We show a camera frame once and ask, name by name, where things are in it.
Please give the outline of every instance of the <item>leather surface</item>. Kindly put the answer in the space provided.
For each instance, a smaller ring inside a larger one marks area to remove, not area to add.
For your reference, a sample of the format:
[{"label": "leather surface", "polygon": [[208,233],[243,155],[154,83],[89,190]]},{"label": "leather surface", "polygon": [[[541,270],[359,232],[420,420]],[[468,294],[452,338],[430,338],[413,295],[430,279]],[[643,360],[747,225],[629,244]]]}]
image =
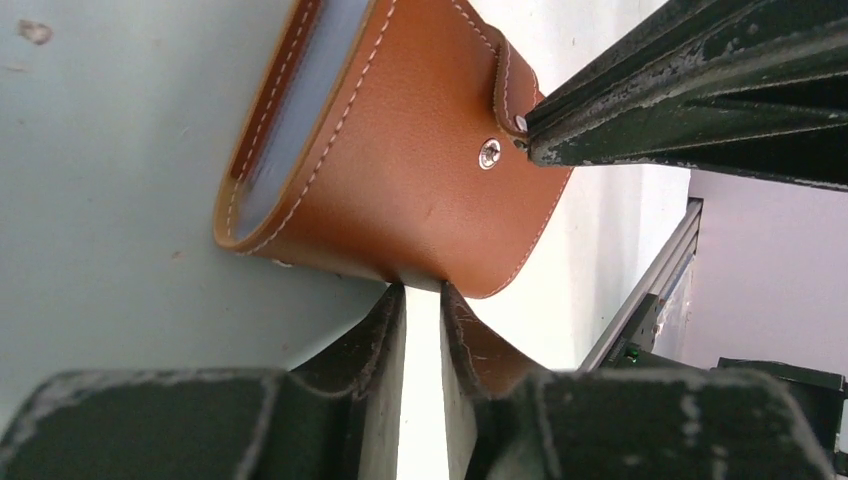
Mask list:
[{"label": "leather surface", "polygon": [[[233,238],[238,187],[264,145],[262,117],[287,82],[277,72],[294,69],[319,7],[302,1],[289,19],[222,182],[216,241],[341,274],[497,293],[529,257],[571,170],[542,170],[513,146],[514,116],[542,96],[524,59],[463,0],[373,1],[278,205]],[[490,138],[501,157],[483,170]]]}]

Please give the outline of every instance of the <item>card holder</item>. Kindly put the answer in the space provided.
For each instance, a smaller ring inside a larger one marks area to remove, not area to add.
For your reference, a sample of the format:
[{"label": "card holder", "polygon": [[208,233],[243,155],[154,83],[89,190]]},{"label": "card holder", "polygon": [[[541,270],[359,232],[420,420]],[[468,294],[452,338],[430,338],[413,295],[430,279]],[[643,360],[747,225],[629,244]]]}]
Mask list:
[{"label": "card holder", "polygon": [[216,242],[493,295],[571,174],[522,148],[522,116],[541,100],[526,61],[464,0],[302,0],[222,180]]}]

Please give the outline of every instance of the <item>white table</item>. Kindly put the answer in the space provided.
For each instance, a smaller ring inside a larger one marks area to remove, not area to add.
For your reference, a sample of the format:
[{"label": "white table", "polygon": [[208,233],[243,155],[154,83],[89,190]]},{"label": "white table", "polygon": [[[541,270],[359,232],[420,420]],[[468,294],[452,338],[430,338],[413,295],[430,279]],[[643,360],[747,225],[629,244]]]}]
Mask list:
[{"label": "white table", "polygon": [[[549,92],[660,2],[473,3]],[[0,425],[62,369],[293,367],[379,296],[382,284],[236,258],[212,241],[218,181],[290,4],[0,3]],[[21,18],[50,25],[51,41],[17,37]],[[661,167],[577,171],[522,273],[472,306],[544,365],[576,366],[682,216],[687,188],[688,172]],[[401,478],[442,478],[430,475],[438,444],[430,456],[410,448],[413,435],[439,441],[437,304],[409,292]],[[411,415],[416,405],[429,410]]]}]

